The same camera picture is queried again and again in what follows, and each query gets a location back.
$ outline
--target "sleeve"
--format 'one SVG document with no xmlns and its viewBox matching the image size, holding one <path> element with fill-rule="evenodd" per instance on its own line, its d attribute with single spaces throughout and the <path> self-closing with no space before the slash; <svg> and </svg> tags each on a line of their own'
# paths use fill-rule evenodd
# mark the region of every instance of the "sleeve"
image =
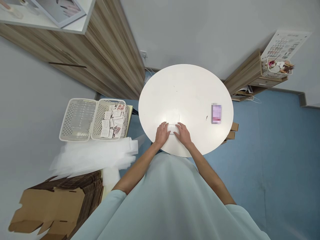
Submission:
<svg viewBox="0 0 320 240">
<path fill-rule="evenodd" d="M 121 190 L 111 191 L 74 234 L 72 240 L 97 239 L 126 196 Z"/>
<path fill-rule="evenodd" d="M 228 204 L 226 205 L 226 208 L 246 232 L 248 239 L 270 240 L 269 236 L 260 230 L 250 214 L 243 207 Z"/>
</svg>

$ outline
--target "framed picture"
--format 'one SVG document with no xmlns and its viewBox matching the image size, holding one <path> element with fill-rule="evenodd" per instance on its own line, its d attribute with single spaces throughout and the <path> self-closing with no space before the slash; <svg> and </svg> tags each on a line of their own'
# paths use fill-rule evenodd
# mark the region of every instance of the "framed picture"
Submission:
<svg viewBox="0 0 320 240">
<path fill-rule="evenodd" d="M 31 0 L 59 28 L 86 15 L 76 0 Z"/>
</svg>

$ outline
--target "blue vinyl flooring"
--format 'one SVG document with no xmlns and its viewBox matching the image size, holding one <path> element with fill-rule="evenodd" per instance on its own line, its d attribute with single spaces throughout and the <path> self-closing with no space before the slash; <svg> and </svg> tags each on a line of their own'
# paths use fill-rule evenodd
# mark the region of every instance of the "blue vinyl flooring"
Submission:
<svg viewBox="0 0 320 240">
<path fill-rule="evenodd" d="M 257 97 L 261 104 L 233 102 L 239 131 L 205 158 L 271 240 L 320 239 L 320 110 L 300 108 L 295 94 Z M 125 101 L 138 110 L 138 101 Z M 128 136 L 143 134 L 133 115 Z"/>
</svg>

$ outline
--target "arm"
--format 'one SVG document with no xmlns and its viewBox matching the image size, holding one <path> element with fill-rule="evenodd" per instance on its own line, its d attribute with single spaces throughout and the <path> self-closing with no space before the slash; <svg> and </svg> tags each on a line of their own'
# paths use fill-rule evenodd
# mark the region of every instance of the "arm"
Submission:
<svg viewBox="0 0 320 240">
<path fill-rule="evenodd" d="M 221 202 L 224 205 L 236 204 L 230 193 L 228 192 L 226 186 L 224 185 L 223 181 L 219 178 L 217 173 L 212 169 L 207 160 L 203 157 L 203 155 L 191 141 L 190 133 L 186 126 L 182 123 L 179 123 L 179 125 L 176 126 L 179 128 L 180 135 L 176 132 L 174 132 L 174 134 L 190 152 L 194 162 L 196 163 L 200 175 L 203 177 L 209 187 L 211 187 L 211 189 L 216 193 L 216 195 L 220 198 Z"/>
<path fill-rule="evenodd" d="M 146 173 L 149 164 L 160 148 L 166 143 L 169 137 L 168 124 L 163 122 L 157 128 L 156 140 L 149 149 L 133 164 L 126 174 L 119 180 L 112 190 L 119 189 L 127 195 L 137 185 Z"/>
</svg>

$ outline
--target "flattened cardboard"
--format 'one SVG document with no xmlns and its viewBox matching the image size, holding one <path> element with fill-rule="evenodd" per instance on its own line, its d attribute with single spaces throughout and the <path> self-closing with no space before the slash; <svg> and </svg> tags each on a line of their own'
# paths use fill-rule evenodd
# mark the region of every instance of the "flattened cardboard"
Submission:
<svg viewBox="0 0 320 240">
<path fill-rule="evenodd" d="M 227 139 L 227 140 L 234 139 L 235 136 L 236 136 L 236 133 L 230 131 L 226 139 Z"/>
<path fill-rule="evenodd" d="M 49 235 L 54 239 L 68 237 L 77 224 L 84 197 L 81 188 L 54 188 L 54 192 L 26 189 L 20 199 L 22 207 L 16 210 L 9 231 L 31 233 L 41 226 L 38 234 L 50 228 L 47 239 Z"/>
<path fill-rule="evenodd" d="M 103 190 L 100 171 L 51 181 L 53 178 L 55 177 L 24 191 L 20 203 L 27 202 L 28 205 L 23 204 L 16 211 L 11 220 L 9 231 L 31 233 L 41 227 L 38 234 L 49 229 L 41 240 L 70 240 L 100 204 Z M 72 205 L 75 203 L 73 199 L 75 195 L 70 195 L 71 193 L 84 194 L 80 206 L 70 207 L 70 203 Z M 60 204 L 53 202 L 58 201 L 57 199 L 60 199 Z M 46 219 L 37 220 L 40 216 L 43 218 L 45 216 Z"/>
<path fill-rule="evenodd" d="M 233 123 L 232 123 L 232 126 L 231 126 L 231 131 L 237 132 L 237 131 L 238 131 L 238 128 L 239 128 L 239 124 L 233 122 Z"/>
</svg>

